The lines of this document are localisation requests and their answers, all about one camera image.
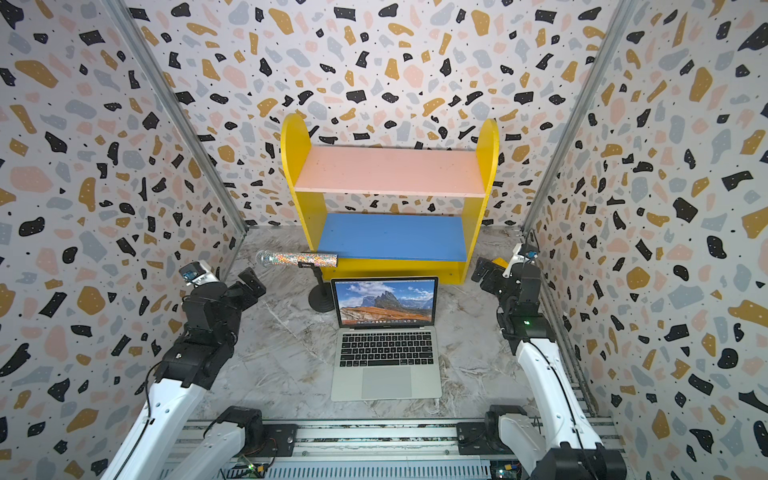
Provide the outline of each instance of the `laptop screen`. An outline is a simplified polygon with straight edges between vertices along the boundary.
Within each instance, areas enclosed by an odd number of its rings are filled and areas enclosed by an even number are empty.
[[[437,277],[332,280],[331,284],[341,327],[435,323]]]

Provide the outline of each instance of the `marble floor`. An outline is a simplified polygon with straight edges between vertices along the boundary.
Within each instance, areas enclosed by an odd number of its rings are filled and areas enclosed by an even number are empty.
[[[512,229],[481,229],[470,272],[478,256],[508,257],[516,235]],[[534,407],[528,380],[498,332],[496,299],[469,279],[438,290],[442,398],[332,402],[336,313],[310,309],[306,298],[315,279],[309,270],[255,264],[261,249],[308,247],[300,227],[249,232],[227,283],[252,266],[267,293],[243,314],[234,357],[193,419],[214,419],[230,405],[261,409],[265,419],[481,418],[495,403]]]

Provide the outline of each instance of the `glittery microphone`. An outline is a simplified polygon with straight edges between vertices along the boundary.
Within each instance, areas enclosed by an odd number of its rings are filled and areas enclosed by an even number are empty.
[[[313,263],[316,266],[336,266],[338,256],[334,253],[284,253],[259,250],[256,261],[262,266],[298,265],[299,262]]]

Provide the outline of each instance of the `silver laptop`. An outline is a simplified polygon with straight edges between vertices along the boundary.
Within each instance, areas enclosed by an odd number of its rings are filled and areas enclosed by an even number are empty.
[[[339,338],[331,400],[442,396],[436,276],[331,280]]]

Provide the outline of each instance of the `microphone stand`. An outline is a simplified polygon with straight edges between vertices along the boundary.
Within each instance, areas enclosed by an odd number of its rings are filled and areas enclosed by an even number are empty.
[[[331,284],[323,282],[323,271],[319,266],[309,262],[298,262],[299,268],[311,268],[317,279],[317,285],[310,290],[310,306],[318,313],[326,313],[334,310]]]

